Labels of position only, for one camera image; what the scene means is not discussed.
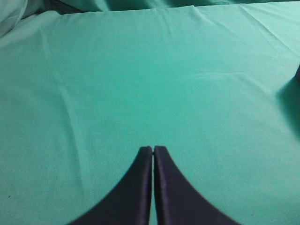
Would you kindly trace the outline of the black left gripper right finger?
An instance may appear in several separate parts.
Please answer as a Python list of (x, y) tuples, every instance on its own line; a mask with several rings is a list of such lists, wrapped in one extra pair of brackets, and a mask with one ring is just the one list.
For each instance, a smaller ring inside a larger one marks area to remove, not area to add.
[(159, 225), (237, 225), (188, 182), (164, 146), (154, 148), (154, 196)]

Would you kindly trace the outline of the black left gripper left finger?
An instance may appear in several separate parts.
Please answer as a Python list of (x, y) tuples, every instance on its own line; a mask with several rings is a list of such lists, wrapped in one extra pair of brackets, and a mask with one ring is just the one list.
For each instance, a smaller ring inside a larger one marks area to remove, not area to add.
[(152, 149), (141, 147), (118, 184), (71, 225), (148, 225), (152, 194)]

